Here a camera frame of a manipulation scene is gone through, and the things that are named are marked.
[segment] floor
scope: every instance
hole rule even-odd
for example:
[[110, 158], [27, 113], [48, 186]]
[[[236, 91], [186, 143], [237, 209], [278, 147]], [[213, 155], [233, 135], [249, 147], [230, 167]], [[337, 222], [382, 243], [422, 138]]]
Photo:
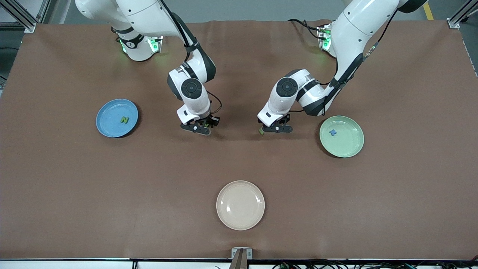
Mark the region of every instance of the floor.
[[[21, 0], [25, 7], [34, 9], [41, 0]], [[322, 18], [335, 19], [343, 10], [341, 0], [165, 0], [171, 10], [178, 13], [186, 22], [207, 22], [212, 20], [257, 20], [286, 21], [291, 18], [318, 20]], [[429, 6], [435, 20], [445, 20], [450, 17], [464, 0], [429, 0]], [[395, 20], [426, 20], [424, 8], [410, 13], [397, 13]], [[0, 10], [0, 22], [11, 21], [4, 10]], [[81, 15], [74, 0], [61, 0], [55, 6], [50, 23], [88, 24], [102, 23], [89, 20]], [[471, 17], [467, 23], [462, 23], [465, 44], [471, 59], [478, 66], [478, 15]], [[24, 33], [22, 31], [0, 31], [0, 47], [20, 47]], [[8, 78], [11, 66], [15, 60], [15, 49], [0, 49], [0, 76]]]

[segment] brown table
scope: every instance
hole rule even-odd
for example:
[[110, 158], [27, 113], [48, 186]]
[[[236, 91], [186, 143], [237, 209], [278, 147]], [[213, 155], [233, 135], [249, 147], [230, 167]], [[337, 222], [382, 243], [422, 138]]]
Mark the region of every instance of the brown table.
[[[179, 128], [167, 73], [185, 54], [133, 62], [107, 25], [38, 25], [0, 100], [2, 258], [466, 259], [478, 252], [478, 89], [461, 35], [444, 21], [393, 22], [326, 117], [365, 133], [355, 157], [317, 136], [326, 117], [294, 113], [292, 134], [261, 136], [256, 114], [275, 82], [335, 61], [290, 22], [209, 22], [191, 30], [217, 65], [206, 87], [224, 108], [209, 137]], [[98, 133], [109, 100], [140, 108], [137, 130]], [[245, 179], [266, 212], [248, 231], [219, 220], [215, 201]]]

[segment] green plate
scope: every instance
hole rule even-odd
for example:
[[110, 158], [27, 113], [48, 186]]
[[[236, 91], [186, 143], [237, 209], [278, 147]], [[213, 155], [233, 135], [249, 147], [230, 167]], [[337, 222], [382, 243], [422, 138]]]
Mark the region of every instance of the green plate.
[[320, 127], [320, 142], [332, 155], [341, 158], [352, 157], [363, 147], [362, 128], [345, 116], [333, 116]]

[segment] white robotic arm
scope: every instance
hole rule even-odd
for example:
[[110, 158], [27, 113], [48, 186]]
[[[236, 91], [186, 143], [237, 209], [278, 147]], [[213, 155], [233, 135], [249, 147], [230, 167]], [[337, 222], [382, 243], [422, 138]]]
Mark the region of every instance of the white robotic arm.
[[273, 89], [269, 101], [258, 114], [260, 123], [263, 123], [262, 130], [276, 133], [292, 131], [285, 124], [289, 121], [288, 112], [294, 101], [298, 101], [308, 115], [324, 115], [365, 60], [363, 52], [367, 41], [397, 8], [408, 13], [425, 2], [426, 0], [351, 1], [334, 22], [324, 26], [319, 36], [323, 39], [320, 42], [321, 48], [337, 58], [337, 70], [332, 80], [324, 88], [307, 70], [291, 71], [286, 78], [295, 80], [298, 90], [293, 95], [284, 95], [276, 88]]
[[90, 19], [109, 22], [120, 37], [128, 56], [137, 61], [150, 58], [156, 51], [151, 42], [161, 36], [176, 36], [185, 46], [186, 60], [168, 75], [168, 86], [184, 102], [177, 111], [181, 128], [209, 135], [219, 117], [211, 115], [210, 100], [203, 83], [212, 80], [216, 66], [204, 52], [186, 24], [172, 13], [163, 0], [75, 0]]

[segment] white plate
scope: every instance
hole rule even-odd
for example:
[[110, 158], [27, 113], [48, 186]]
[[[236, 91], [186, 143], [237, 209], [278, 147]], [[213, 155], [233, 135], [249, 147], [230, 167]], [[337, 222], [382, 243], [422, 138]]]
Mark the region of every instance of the white plate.
[[234, 181], [219, 192], [216, 210], [227, 227], [238, 231], [251, 229], [264, 215], [264, 196], [256, 185], [243, 180]]

